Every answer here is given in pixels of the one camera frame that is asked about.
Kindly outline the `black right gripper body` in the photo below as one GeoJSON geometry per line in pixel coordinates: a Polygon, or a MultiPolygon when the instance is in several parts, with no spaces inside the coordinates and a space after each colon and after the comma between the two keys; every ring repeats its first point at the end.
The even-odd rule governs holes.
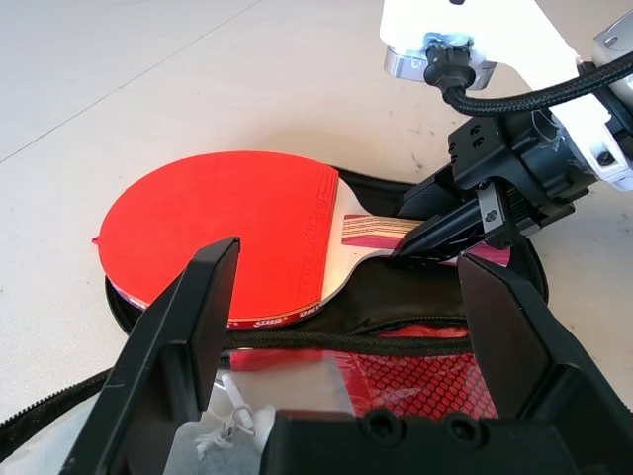
{"type": "Polygon", "coordinates": [[[472,118],[448,145],[454,183],[475,194],[492,247],[511,247],[573,214],[591,185],[549,111],[472,118]]]}

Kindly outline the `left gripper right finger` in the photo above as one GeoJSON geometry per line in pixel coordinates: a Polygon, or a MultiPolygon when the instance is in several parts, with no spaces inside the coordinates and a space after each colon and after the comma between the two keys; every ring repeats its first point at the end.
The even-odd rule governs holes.
{"type": "Polygon", "coordinates": [[[520,454],[552,474],[629,474],[632,414],[534,286],[477,256],[458,264],[471,346],[520,454]]]}

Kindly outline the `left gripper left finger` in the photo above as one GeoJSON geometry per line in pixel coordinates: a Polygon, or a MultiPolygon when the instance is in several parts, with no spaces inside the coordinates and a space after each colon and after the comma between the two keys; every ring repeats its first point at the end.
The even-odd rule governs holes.
{"type": "Polygon", "coordinates": [[[163,472],[176,431],[209,406],[239,251],[236,237],[201,248],[145,310],[62,473],[163,472]]]}

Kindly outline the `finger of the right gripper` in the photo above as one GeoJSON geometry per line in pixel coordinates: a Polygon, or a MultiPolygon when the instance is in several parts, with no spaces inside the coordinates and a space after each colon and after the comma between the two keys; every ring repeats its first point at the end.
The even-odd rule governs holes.
{"type": "Polygon", "coordinates": [[[448,262],[485,238],[478,201],[446,216],[434,216],[408,232],[392,254],[403,263],[425,266],[448,262]]]}
{"type": "Polygon", "coordinates": [[[452,166],[446,165],[405,192],[399,217],[428,221],[447,215],[463,203],[463,193],[454,183],[452,166]]]}

